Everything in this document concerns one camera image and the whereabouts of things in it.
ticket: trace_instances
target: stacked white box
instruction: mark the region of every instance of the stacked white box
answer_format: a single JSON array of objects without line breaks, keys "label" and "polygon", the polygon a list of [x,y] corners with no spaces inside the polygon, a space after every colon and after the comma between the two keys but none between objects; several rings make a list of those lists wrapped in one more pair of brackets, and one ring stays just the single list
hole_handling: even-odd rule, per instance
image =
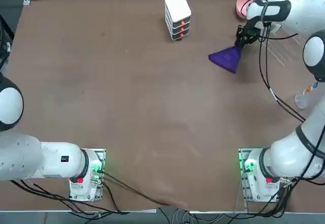
[{"label": "stacked white box", "polygon": [[186,0],[165,0],[165,22],[173,40],[188,35],[191,10]]}]

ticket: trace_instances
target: sticker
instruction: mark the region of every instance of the sticker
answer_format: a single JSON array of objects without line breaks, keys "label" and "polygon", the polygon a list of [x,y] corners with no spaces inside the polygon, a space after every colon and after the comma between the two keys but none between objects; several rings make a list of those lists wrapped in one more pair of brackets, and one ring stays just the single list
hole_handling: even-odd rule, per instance
[{"label": "sticker", "polygon": [[62,155],[61,156],[61,162],[69,162],[69,156],[68,155]]},{"label": "sticker", "polygon": [[309,92],[316,89],[317,86],[318,86],[318,82],[315,82],[314,84],[312,84],[312,85],[308,86],[307,88],[305,88],[305,90],[303,91],[303,94],[308,94]]},{"label": "sticker", "polygon": [[83,188],[83,185],[82,184],[79,184],[79,183],[71,183],[71,188],[73,189],[81,189]]}]

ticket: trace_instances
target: black label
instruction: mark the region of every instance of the black label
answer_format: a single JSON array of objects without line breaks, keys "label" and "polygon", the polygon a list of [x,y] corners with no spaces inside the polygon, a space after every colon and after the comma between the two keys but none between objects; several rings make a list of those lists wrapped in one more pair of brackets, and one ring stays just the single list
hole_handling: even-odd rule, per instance
[{"label": "black label", "polygon": [[61,162],[69,162],[69,156],[68,155],[61,156]]}]

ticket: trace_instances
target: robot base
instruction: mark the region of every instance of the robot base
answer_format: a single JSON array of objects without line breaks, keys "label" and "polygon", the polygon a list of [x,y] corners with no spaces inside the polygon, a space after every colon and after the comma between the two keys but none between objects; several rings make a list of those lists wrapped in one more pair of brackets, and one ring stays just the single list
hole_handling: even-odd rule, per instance
[{"label": "robot base", "polygon": [[105,170],[106,149],[84,149],[89,158],[86,176],[78,182],[69,181],[70,199],[77,201],[99,201],[103,198],[104,175],[96,170]]},{"label": "robot base", "polygon": [[[247,201],[268,202],[280,188],[280,181],[270,182],[262,174],[258,163],[261,151],[262,148],[239,148],[245,208]],[[271,202],[277,200],[278,197],[274,197]]]}]

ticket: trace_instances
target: floor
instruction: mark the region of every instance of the floor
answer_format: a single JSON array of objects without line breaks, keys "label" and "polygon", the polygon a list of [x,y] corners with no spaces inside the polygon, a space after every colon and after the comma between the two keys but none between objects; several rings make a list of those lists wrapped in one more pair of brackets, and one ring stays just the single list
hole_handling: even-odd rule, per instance
[{"label": "floor", "polygon": [[[21,0],[0,0],[0,13],[5,18],[8,25],[13,31],[16,30],[19,17],[22,10]],[[175,212],[175,208],[164,207],[164,212],[166,213],[169,220],[157,210],[157,213],[130,213],[128,215],[111,215],[105,217],[102,220],[93,221],[93,223],[119,223],[119,224],[146,224],[146,223],[156,223],[156,224],[168,224],[173,223],[172,217]],[[213,220],[216,214],[198,214],[199,218],[205,220]],[[324,214],[285,214],[280,219],[275,218],[254,218],[250,220],[234,220],[232,224],[303,224],[303,223],[313,223],[321,224],[324,223]],[[65,212],[0,212],[0,223],[1,224],[15,224],[15,223],[33,223],[33,224],[75,224],[75,223],[85,223],[86,220],[80,219],[79,217],[72,216]],[[228,223],[230,219],[228,217],[223,217],[218,221],[220,224]],[[178,222],[182,222],[182,214],[179,213]]]}]

